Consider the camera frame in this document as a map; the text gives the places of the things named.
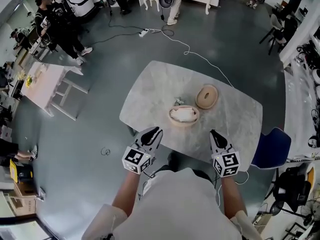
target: white table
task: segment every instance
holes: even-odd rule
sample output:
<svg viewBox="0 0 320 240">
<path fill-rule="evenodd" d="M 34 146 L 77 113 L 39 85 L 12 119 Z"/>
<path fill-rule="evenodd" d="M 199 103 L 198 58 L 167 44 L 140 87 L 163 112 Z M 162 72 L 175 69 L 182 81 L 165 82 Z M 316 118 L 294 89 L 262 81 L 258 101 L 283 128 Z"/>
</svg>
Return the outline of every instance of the white table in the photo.
<svg viewBox="0 0 320 240">
<path fill-rule="evenodd" d="M 218 101 L 200 111 L 200 119 L 186 128 L 173 126 L 168 112 L 176 97 L 196 106 L 195 97 L 203 85 L 214 85 Z M 255 155 L 262 127 L 260 103 L 207 75 L 158 61 L 151 61 L 132 86 L 120 112 L 120 120 L 136 131 L 159 126 L 161 144 L 187 156 L 210 163 L 209 132 L 228 135 L 241 158 L 240 171 L 247 171 Z"/>
<path fill-rule="evenodd" d="M 88 91 L 71 82 L 70 80 L 64 78 L 68 71 L 72 71 L 78 75 L 83 76 L 81 69 L 76 66 L 54 65 L 36 61 L 33 63 L 26 77 L 26 79 L 28 78 L 28 76 L 33 77 L 32 84 L 28 88 L 26 86 L 26 82 L 24 82 L 21 93 L 28 97 L 32 102 L 46 111 L 52 117 L 54 116 L 54 114 L 50 110 L 50 105 L 54 106 L 71 119 L 76 120 L 76 117 L 65 111 L 62 106 L 64 105 L 72 87 L 84 92 L 85 94 L 87 94 Z M 61 82 L 65 82 L 66 84 L 68 84 L 65 93 L 57 91 L 58 86 L 61 84 Z M 59 105 L 52 101 L 56 94 L 62 96 Z"/>
</svg>

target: shoe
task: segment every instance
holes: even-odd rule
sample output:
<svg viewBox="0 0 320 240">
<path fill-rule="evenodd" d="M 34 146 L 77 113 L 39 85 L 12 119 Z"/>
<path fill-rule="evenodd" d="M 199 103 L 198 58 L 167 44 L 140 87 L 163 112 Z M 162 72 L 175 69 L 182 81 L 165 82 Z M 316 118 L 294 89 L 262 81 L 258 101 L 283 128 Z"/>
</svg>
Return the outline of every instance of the shoe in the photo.
<svg viewBox="0 0 320 240">
<path fill-rule="evenodd" d="M 75 61 L 78 64 L 78 66 L 81 66 L 84 63 L 84 61 L 80 57 L 76 58 Z"/>
<path fill-rule="evenodd" d="M 167 25 L 171 26 L 171 25 L 177 24 L 177 22 L 178 22 L 177 19 L 171 19 L 171 20 L 168 20 Z"/>
<path fill-rule="evenodd" d="M 93 48 L 91 48 L 91 47 L 84 47 L 84 49 L 83 49 L 83 51 L 80 53 L 80 55 L 81 55 L 81 56 L 84 56 L 84 55 L 86 55 L 86 54 L 89 54 L 89 53 L 92 52 L 92 50 L 93 50 Z"/>
<path fill-rule="evenodd" d="M 35 145 L 33 150 L 31 151 L 31 153 L 33 154 L 33 159 L 36 159 L 38 157 L 38 146 Z"/>
<path fill-rule="evenodd" d="M 131 10 L 129 10 L 129 9 L 121 10 L 121 11 L 120 11 L 120 14 L 121 14 L 121 15 L 127 15 L 127 14 L 129 14 L 129 13 L 131 13 Z"/>
</svg>

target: concrete floor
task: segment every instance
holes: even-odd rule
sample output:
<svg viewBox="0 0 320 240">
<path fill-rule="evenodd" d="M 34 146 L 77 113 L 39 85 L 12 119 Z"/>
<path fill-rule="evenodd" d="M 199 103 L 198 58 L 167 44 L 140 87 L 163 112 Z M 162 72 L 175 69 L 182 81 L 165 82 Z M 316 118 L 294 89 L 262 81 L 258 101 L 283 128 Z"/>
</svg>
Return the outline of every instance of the concrete floor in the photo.
<svg viewBox="0 0 320 240">
<path fill-rule="evenodd" d="M 282 64 L 274 49 L 259 40 L 269 31 L 269 16 L 264 6 L 257 10 L 245 6 L 247 0 L 221 0 L 219 8 L 205 14 L 203 4 L 183 1 L 178 24 L 169 27 L 174 39 L 190 45 L 193 52 L 207 58 L 223 70 L 235 88 L 263 105 L 262 132 L 283 128 L 285 122 L 285 80 Z M 82 43 L 86 46 L 136 29 L 108 27 L 109 12 L 101 10 L 86 28 Z M 155 6 L 148 11 L 132 4 L 132 13 L 119 15 L 114 9 L 111 24 L 159 29 L 163 26 Z M 73 121 L 53 109 L 49 117 L 27 98 L 22 99 L 13 122 L 13 141 L 21 149 L 38 143 L 34 164 L 36 184 L 46 191 L 46 200 L 38 206 L 38 216 L 59 239 L 80 239 L 103 203 L 110 204 L 126 170 L 121 157 L 133 138 L 119 114 L 136 78 L 152 60 L 185 67 L 226 83 L 221 73 L 196 55 L 184 55 L 186 47 L 161 33 L 119 36 L 97 43 L 82 66 L 84 76 L 68 73 L 67 78 L 89 89 L 88 94 L 72 89 L 66 110 L 78 115 Z M 74 63 L 59 51 L 45 58 L 47 63 Z M 110 155 L 101 150 L 110 149 Z M 148 172 L 166 163 L 170 150 L 161 146 L 157 160 Z M 188 160 L 193 167 L 210 175 L 209 164 Z M 250 179 L 239 186 L 251 218 L 257 213 L 270 185 L 273 171 L 249 169 Z M 239 181 L 245 173 L 237 176 Z M 142 176 L 140 184 L 147 179 Z"/>
</svg>

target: blue chair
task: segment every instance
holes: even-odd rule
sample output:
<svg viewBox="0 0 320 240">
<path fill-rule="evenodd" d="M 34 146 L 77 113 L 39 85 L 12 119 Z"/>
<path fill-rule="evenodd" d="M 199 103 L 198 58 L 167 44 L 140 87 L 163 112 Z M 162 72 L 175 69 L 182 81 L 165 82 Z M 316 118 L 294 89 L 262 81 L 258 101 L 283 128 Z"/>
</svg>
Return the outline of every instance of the blue chair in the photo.
<svg viewBox="0 0 320 240">
<path fill-rule="evenodd" d="M 274 169 L 283 166 L 289 154 L 291 138 L 279 128 L 268 135 L 260 134 L 252 165 L 259 169 Z"/>
</svg>

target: wooden bowl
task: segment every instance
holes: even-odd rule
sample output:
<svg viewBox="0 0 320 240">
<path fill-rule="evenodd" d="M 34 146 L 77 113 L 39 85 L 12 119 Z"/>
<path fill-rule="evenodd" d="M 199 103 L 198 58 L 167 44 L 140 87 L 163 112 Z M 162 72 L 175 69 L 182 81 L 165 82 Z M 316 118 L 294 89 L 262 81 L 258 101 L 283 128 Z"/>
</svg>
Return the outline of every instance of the wooden bowl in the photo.
<svg viewBox="0 0 320 240">
<path fill-rule="evenodd" d="M 196 105 L 203 110 L 212 108 L 216 104 L 217 100 L 218 90 L 211 84 L 204 85 L 195 97 Z"/>
<path fill-rule="evenodd" d="M 170 116 L 170 111 L 171 110 L 177 110 L 179 108 L 192 108 L 193 111 L 195 112 L 195 114 L 197 115 L 197 118 L 195 121 L 193 122 L 180 122 L 180 121 L 177 121 L 175 119 L 173 119 L 171 116 Z M 199 117 L 200 117 L 200 112 L 199 110 L 194 107 L 194 106 L 188 106 L 188 105 L 181 105 L 181 106 L 173 106 L 172 108 L 169 109 L 168 111 L 168 117 L 169 117 L 169 120 L 170 122 L 174 125 L 174 126 L 177 126 L 177 127 L 189 127 L 189 126 L 193 126 L 196 122 L 198 122 L 199 120 Z"/>
</svg>

